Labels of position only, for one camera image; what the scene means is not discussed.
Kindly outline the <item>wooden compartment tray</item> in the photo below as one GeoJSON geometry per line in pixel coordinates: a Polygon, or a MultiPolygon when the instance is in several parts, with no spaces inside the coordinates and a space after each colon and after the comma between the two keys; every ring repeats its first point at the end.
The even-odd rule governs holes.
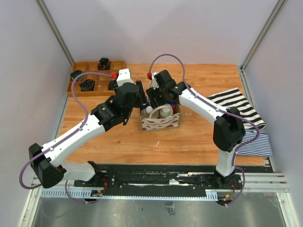
{"type": "MultiPolygon", "coordinates": [[[[81,70],[83,72],[99,72],[105,74],[116,73],[118,71],[125,68],[125,61],[111,61],[110,70],[98,70],[99,61],[82,61],[75,62],[72,68],[72,72],[76,70],[81,70]]],[[[104,77],[101,75],[88,74],[83,76],[82,81],[76,81],[74,86],[74,91],[76,97],[81,96],[111,96],[114,95],[115,92],[113,90],[108,90],[108,85],[113,78],[104,77]],[[81,92],[80,83],[85,81],[86,79],[92,79],[95,81],[95,87],[93,91],[81,92]]]]}

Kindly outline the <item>black white striped cloth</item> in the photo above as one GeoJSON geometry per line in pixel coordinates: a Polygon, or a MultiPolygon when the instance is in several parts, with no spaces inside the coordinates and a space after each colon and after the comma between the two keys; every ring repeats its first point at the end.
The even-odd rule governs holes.
{"type": "Polygon", "coordinates": [[[236,107],[243,118],[254,123],[260,130],[266,127],[266,123],[237,87],[210,95],[208,99],[226,108],[236,107]]]}

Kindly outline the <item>watermelon print canvas bag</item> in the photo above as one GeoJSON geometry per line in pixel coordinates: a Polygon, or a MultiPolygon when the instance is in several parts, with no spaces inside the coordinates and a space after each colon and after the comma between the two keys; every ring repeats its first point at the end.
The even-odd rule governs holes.
{"type": "MultiPolygon", "coordinates": [[[[181,122],[181,116],[182,112],[178,104],[175,106],[171,106],[173,109],[173,115],[163,118],[163,119],[148,119],[148,118],[142,118],[140,116],[140,112],[143,109],[146,109],[148,106],[150,106],[150,101],[147,97],[147,104],[144,104],[139,111],[139,128],[140,132],[149,132],[149,131],[159,131],[159,130],[166,130],[166,129],[173,129],[173,128],[180,128],[180,122],[181,122]]],[[[159,106],[157,108],[153,108],[155,111],[160,110],[162,106],[159,106]]]]}

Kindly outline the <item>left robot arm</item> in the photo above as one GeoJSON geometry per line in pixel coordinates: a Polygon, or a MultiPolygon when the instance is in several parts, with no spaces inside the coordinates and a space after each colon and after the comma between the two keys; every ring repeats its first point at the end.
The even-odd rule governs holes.
{"type": "Polygon", "coordinates": [[[126,125],[134,108],[143,103],[144,91],[141,81],[126,82],[118,87],[115,95],[87,113],[83,121],[57,139],[42,146],[32,144],[28,151],[30,166],[43,188],[51,188],[62,180],[89,181],[96,174],[92,162],[70,167],[65,159],[89,140],[111,128],[126,125]]]}

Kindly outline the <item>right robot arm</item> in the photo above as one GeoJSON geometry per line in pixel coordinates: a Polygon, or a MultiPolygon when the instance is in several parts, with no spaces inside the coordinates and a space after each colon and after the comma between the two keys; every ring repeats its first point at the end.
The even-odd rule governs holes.
{"type": "Polygon", "coordinates": [[[184,82],[177,84],[167,70],[148,73],[148,79],[152,87],[146,90],[146,94],[153,108],[174,102],[193,110],[213,125],[213,141],[219,149],[214,179],[219,187],[228,185],[235,175],[236,148],[245,135],[243,122],[239,119],[240,111],[235,107],[227,109],[217,105],[184,82]]]}

